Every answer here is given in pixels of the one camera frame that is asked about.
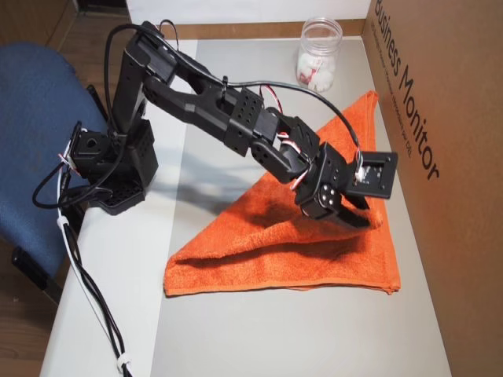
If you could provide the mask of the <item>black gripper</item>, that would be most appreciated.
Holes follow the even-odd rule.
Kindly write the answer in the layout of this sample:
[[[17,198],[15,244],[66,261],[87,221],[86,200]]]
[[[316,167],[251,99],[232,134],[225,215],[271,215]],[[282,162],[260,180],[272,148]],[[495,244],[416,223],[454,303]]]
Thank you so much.
[[[370,207],[365,194],[347,189],[354,174],[354,164],[324,142],[310,167],[309,173],[296,189],[295,203],[309,218],[328,220],[347,229],[369,229]],[[342,204],[342,197],[354,209]]]

